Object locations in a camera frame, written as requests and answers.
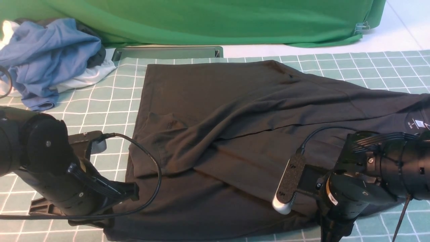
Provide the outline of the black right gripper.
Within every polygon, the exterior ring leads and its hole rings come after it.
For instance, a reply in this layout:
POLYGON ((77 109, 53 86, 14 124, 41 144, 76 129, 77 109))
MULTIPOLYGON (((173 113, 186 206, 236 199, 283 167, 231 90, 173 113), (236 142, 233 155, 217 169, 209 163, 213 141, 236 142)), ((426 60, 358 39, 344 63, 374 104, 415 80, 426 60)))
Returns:
POLYGON ((362 173, 326 175, 319 195, 317 221, 322 242, 339 242, 350 236, 354 222, 369 205, 397 202, 397 197, 382 185, 378 177, 362 173))

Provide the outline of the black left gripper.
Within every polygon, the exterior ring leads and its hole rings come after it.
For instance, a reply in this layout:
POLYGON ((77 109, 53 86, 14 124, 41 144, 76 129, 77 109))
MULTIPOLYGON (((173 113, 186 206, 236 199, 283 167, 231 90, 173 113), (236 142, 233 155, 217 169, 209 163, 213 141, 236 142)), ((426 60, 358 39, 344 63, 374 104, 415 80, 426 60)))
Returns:
POLYGON ((139 200, 137 183, 111 181, 87 161, 29 166, 28 184, 42 196, 31 202, 30 216, 67 219, 71 226, 112 227, 113 218, 96 216, 111 215, 116 201, 139 200))

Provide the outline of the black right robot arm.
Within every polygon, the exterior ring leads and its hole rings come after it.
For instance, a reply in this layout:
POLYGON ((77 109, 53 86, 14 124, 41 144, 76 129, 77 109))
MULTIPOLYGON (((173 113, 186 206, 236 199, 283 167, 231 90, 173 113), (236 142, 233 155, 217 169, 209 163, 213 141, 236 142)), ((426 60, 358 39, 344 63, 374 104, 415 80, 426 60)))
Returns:
POLYGON ((395 241, 410 201, 429 200, 429 131, 349 134, 334 169, 324 176, 319 195, 322 242, 350 236, 368 206, 404 200, 395 241))

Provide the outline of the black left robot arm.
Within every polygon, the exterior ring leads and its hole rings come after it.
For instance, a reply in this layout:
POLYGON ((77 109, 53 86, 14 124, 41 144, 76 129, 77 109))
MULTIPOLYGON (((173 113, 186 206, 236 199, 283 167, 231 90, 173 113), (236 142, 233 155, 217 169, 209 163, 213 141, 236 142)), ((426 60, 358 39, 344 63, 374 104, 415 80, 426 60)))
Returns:
POLYGON ((136 183, 111 181, 90 161, 111 135, 91 131, 69 136, 63 120, 1 106, 1 176, 15 173, 41 195, 28 216, 1 219, 67 219, 71 226, 111 227, 113 207, 139 199, 136 183))

